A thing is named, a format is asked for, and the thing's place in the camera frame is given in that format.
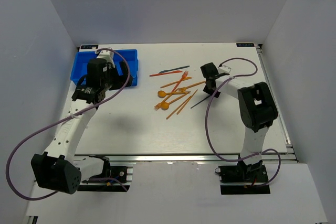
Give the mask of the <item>dark blue chopstick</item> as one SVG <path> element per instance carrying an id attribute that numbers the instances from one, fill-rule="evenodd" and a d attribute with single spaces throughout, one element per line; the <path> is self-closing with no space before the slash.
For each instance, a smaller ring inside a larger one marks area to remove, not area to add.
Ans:
<path id="1" fill-rule="evenodd" d="M 196 104 L 194 104 L 193 106 L 191 106 L 190 109 L 198 106 L 199 104 L 201 104 L 202 102 L 206 101 L 210 97 L 211 97 L 211 95 L 208 95 L 207 97 L 203 98 L 202 100 L 198 101 Z"/>

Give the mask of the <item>red-orange plastic fork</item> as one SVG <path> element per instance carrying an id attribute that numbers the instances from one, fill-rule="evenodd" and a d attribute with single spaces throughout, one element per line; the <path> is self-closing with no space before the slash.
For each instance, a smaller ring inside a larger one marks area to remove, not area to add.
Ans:
<path id="1" fill-rule="evenodd" d="M 183 81 L 183 79 L 187 77 L 187 75 L 188 75 L 188 71 L 184 71 L 183 74 L 182 74 L 182 76 L 181 76 L 181 78 L 180 78 L 180 80 L 175 84 L 174 88 L 172 89 L 172 91 L 171 91 L 172 93 L 175 92 L 175 90 L 177 89 L 177 87 L 180 85 L 180 83 Z"/>

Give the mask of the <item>orange chopstick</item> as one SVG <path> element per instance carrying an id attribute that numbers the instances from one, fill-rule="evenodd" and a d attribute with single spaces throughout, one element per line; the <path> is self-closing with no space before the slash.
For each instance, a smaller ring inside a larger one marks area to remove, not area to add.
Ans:
<path id="1" fill-rule="evenodd" d="M 197 93 L 197 89 L 184 101 L 182 102 L 173 112 L 171 112 L 166 119 L 168 120 L 173 114 L 175 113 L 179 113 L 184 107 L 185 105 L 190 101 L 190 99 Z"/>
<path id="2" fill-rule="evenodd" d="M 193 95 L 191 95 L 189 98 L 186 99 L 186 101 L 184 101 L 179 108 L 177 109 L 177 115 L 184 109 L 184 107 L 188 104 L 188 102 L 191 100 L 191 98 L 193 97 Z"/>

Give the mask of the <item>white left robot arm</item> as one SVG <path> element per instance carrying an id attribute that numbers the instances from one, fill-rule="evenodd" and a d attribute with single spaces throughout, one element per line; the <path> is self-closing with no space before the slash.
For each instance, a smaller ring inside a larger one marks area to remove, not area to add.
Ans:
<path id="1" fill-rule="evenodd" d="M 131 84 L 127 62 L 122 61 L 119 66 L 122 74 L 111 60 L 96 58 L 88 62 L 87 73 L 78 80 L 71 97 L 69 119 L 61 123 L 55 139 L 44 152 L 31 159 L 39 187 L 73 194 L 83 181 L 93 178 L 104 182 L 110 178 L 111 166 L 107 157 L 90 155 L 75 161 L 75 152 L 89 121 L 101 102 L 106 100 L 106 92 Z"/>

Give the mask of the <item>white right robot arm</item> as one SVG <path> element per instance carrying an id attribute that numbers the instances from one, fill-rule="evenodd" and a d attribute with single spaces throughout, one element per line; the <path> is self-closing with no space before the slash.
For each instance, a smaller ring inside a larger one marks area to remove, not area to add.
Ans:
<path id="1" fill-rule="evenodd" d="M 220 88 L 225 88 L 225 93 L 238 100 L 239 114 L 245 126 L 243 148 L 238 159 L 225 159 L 214 149 L 208 131 L 209 103 L 205 113 L 205 134 L 213 153 L 222 161 L 236 163 L 235 166 L 221 167 L 219 175 L 224 183 L 247 182 L 255 183 L 262 175 L 262 152 L 266 134 L 273 122 L 278 117 L 274 99 L 269 86 L 265 82 L 249 84 L 240 80 L 240 77 L 252 76 L 257 73 L 238 74 L 230 76 L 225 70 L 216 67 L 214 63 L 201 66 L 201 72 L 205 78 L 203 91 L 210 95 L 210 101 L 218 98 Z"/>

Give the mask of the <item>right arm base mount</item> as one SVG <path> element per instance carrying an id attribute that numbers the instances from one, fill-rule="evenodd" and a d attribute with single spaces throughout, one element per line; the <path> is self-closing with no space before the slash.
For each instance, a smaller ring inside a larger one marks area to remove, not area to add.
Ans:
<path id="1" fill-rule="evenodd" d="M 215 169 L 219 176 L 221 195 L 267 195 L 270 194 L 268 175 L 263 165 L 252 178 L 244 179 L 236 166 L 219 166 Z"/>

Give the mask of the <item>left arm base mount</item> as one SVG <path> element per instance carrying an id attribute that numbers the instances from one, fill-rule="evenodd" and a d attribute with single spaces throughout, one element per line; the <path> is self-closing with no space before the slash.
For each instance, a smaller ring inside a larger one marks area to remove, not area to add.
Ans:
<path id="1" fill-rule="evenodd" d="M 80 184 L 78 191 L 126 193 L 132 182 L 133 167 L 112 166 L 108 179 L 97 176 L 98 180 L 84 181 Z"/>

